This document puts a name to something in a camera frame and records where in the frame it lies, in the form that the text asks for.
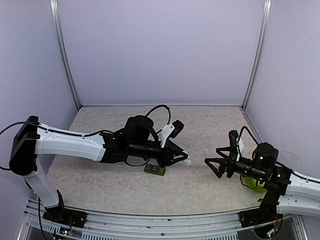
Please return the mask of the small white pill bottle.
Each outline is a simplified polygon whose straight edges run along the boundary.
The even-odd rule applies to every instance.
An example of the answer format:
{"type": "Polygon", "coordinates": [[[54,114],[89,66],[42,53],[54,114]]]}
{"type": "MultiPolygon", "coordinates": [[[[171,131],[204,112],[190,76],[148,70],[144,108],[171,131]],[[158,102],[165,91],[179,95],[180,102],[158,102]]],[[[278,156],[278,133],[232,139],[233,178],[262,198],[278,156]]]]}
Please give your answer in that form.
{"type": "Polygon", "coordinates": [[[184,150],[183,153],[185,154],[185,159],[182,161],[186,166],[189,166],[192,161],[190,159],[190,155],[184,150]]]}

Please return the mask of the green weekly pill organizer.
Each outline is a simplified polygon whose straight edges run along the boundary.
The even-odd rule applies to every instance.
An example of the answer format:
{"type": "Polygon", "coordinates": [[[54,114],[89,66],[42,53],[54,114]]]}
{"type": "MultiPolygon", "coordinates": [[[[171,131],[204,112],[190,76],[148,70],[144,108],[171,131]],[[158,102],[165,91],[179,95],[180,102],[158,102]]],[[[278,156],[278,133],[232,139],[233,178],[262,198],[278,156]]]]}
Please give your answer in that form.
{"type": "Polygon", "coordinates": [[[154,164],[146,164],[144,167],[144,172],[148,174],[164,176],[166,169],[164,167],[159,167],[154,164]]]}

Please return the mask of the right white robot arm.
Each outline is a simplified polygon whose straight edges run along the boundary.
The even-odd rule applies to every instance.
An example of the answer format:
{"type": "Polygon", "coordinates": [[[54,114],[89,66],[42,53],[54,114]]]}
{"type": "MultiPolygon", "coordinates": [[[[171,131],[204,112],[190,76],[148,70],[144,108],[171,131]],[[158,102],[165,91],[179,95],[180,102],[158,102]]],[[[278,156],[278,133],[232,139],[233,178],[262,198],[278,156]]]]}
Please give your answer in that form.
{"type": "Polygon", "coordinates": [[[204,162],[221,178],[237,173],[263,183],[266,194],[260,206],[239,213],[242,223],[273,220],[281,214],[320,216],[320,181],[296,173],[277,162],[279,151],[267,142],[259,143],[253,159],[242,157],[235,146],[217,148],[219,158],[206,158],[204,162]]]}

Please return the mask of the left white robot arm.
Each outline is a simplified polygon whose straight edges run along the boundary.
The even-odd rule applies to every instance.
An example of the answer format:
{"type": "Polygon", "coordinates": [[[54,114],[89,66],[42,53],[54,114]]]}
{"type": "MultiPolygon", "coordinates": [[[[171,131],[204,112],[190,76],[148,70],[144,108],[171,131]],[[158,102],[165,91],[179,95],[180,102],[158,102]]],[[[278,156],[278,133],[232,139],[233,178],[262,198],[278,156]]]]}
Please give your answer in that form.
{"type": "Polygon", "coordinates": [[[126,163],[128,157],[137,157],[156,160],[161,168],[191,162],[189,154],[172,142],[184,128],[179,120],[167,123],[160,132],[154,130],[154,122],[145,115],[129,117],[125,126],[115,132],[81,133],[52,128],[33,115],[18,125],[21,128],[13,139],[7,170],[22,176],[61,223],[70,218],[70,211],[64,207],[59,191],[49,183],[37,160],[39,155],[78,157],[107,164],[126,163]]]}

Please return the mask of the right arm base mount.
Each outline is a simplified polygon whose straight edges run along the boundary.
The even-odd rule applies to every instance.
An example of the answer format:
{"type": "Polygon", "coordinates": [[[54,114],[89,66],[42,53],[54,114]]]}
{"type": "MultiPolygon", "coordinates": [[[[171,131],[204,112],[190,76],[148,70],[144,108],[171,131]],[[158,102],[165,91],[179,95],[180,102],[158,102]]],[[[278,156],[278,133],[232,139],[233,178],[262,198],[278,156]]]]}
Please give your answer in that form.
{"type": "Polygon", "coordinates": [[[251,227],[281,219],[283,214],[277,213],[277,201],[264,197],[257,208],[240,211],[238,213],[243,228],[251,227]]]}

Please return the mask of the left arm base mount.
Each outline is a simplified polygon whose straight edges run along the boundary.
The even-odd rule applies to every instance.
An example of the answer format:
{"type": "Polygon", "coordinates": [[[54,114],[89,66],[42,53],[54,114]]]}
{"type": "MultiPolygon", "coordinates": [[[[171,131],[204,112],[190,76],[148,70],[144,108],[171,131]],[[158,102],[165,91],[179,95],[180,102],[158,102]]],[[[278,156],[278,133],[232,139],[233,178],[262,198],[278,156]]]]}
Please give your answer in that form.
{"type": "Polygon", "coordinates": [[[57,190],[57,195],[59,200],[58,205],[51,208],[45,207],[43,218],[55,223],[83,229],[87,219],[87,213],[66,208],[59,190],[57,190]]]}

